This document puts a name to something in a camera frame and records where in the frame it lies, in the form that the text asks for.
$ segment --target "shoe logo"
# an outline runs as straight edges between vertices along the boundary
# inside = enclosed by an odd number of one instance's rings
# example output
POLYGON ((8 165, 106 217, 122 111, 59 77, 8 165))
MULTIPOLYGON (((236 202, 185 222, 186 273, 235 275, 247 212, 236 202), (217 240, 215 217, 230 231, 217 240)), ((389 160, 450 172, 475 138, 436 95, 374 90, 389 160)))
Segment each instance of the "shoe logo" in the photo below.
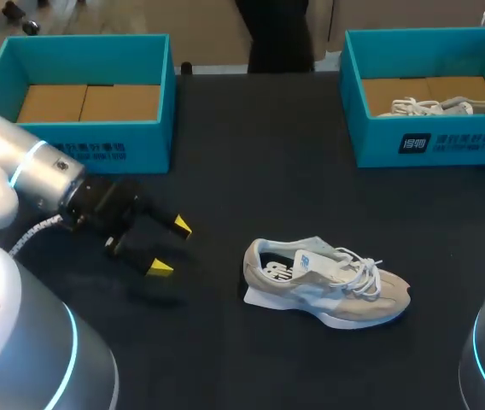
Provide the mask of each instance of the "shoe logo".
POLYGON ((269 262, 263 269, 263 273, 269 278, 284 282, 292 279, 292 268, 278 262, 269 262))
POLYGON ((306 271, 309 270, 309 258, 307 258, 305 255, 301 256, 301 267, 306 271))

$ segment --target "black table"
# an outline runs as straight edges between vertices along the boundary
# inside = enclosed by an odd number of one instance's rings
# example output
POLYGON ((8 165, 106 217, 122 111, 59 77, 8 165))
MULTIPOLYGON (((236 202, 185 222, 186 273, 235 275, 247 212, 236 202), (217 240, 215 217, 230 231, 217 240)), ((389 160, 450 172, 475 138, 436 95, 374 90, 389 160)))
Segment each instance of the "black table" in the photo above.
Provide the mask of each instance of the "black table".
MULTIPOLYGON (((485 296, 485 167, 357 169, 337 80, 178 79, 172 171, 142 180, 194 228, 187 244, 153 239, 192 255, 177 270, 184 304, 127 299, 116 281, 134 273, 90 235, 46 231, 20 254, 111 346, 119 410, 463 408, 459 355, 485 296), (253 239, 314 235, 383 259, 412 286, 406 315, 336 331, 238 299, 253 239)), ((35 216, 22 212, 9 241, 35 216)))

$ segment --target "shoe heel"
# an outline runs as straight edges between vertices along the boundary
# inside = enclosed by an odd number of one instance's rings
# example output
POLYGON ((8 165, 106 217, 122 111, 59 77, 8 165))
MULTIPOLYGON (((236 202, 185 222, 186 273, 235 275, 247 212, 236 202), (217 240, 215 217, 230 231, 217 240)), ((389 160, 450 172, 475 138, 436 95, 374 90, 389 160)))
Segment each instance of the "shoe heel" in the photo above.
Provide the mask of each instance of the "shoe heel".
POLYGON ((297 309, 297 302, 288 301, 283 297, 272 295, 270 293, 262 292, 254 288, 248 287, 243 299, 246 303, 263 308, 275 310, 297 309))

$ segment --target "black pants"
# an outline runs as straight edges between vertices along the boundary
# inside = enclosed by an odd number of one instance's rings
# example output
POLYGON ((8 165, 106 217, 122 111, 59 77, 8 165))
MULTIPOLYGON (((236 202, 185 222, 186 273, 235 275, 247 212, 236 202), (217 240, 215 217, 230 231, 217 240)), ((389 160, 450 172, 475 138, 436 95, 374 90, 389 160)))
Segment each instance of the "black pants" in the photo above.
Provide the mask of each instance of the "black pants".
POLYGON ((305 13, 308 0, 236 0, 250 35, 249 73, 313 70, 313 43, 305 13))

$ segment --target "logo on box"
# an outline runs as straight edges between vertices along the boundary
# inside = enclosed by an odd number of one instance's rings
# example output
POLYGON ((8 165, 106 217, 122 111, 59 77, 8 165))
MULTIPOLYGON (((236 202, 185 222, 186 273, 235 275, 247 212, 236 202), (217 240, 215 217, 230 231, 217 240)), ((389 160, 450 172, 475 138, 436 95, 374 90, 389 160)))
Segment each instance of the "logo on box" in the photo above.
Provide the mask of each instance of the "logo on box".
POLYGON ((423 154, 427 150, 430 134, 406 134, 402 138, 399 154, 423 154))

